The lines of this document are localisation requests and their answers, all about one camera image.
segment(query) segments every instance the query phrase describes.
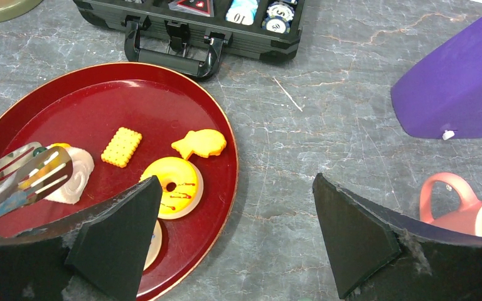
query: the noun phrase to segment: metal tongs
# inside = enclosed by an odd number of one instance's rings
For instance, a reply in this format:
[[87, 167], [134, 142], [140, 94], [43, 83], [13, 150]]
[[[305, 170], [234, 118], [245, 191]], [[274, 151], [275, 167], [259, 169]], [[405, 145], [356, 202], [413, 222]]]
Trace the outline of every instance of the metal tongs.
[[40, 150], [33, 142], [0, 159], [0, 217], [34, 204], [62, 185], [73, 174], [73, 163], [60, 146]]

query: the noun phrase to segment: gray marble table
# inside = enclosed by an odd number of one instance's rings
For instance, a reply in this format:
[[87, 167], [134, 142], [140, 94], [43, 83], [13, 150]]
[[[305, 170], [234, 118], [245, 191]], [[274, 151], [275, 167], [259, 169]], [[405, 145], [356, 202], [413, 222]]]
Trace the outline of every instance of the gray marble table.
[[[286, 66], [226, 56], [203, 86], [235, 131], [238, 196], [210, 254], [162, 300], [338, 300], [311, 193], [318, 172], [415, 218], [420, 186], [435, 172], [460, 174], [482, 198], [482, 139], [409, 137], [389, 94], [480, 16], [482, 4], [468, 0], [308, 0], [300, 49]], [[125, 61], [122, 40], [84, 21], [71, 0], [45, 0], [1, 23], [0, 115], [52, 78]], [[437, 214], [456, 208], [454, 192], [435, 192]]]

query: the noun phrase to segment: white knob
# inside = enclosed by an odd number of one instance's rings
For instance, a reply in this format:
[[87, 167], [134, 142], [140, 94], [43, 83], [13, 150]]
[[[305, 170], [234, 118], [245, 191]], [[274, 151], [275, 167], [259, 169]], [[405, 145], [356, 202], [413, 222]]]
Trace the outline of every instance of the white knob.
[[454, 137], [455, 135], [456, 135], [456, 133], [454, 133], [453, 130], [445, 130], [444, 134], [442, 135], [442, 139], [446, 141], [446, 140], [450, 139], [451, 137]]

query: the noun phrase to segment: poker chip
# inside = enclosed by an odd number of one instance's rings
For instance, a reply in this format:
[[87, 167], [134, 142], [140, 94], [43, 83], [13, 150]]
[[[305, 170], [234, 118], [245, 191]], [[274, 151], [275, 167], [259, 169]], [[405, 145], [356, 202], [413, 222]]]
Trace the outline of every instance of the poker chip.
[[243, 25], [252, 25], [256, 15], [256, 9], [241, 6], [230, 8], [226, 13], [226, 21]]
[[261, 27], [275, 33], [289, 33], [291, 30], [289, 23], [279, 16], [267, 17], [267, 19], [261, 24]]
[[291, 22], [294, 17], [294, 9], [282, 1], [272, 3], [267, 8], [269, 17], [282, 17], [287, 22]]

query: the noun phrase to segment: yellow fish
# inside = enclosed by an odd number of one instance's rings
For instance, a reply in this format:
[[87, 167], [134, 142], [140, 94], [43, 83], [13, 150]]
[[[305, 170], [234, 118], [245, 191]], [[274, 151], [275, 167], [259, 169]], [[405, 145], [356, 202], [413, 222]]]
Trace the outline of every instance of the yellow fish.
[[217, 130], [191, 130], [184, 139], [173, 142], [171, 147], [176, 149], [184, 160], [189, 159], [192, 154], [207, 158], [219, 156], [226, 147], [226, 139]]

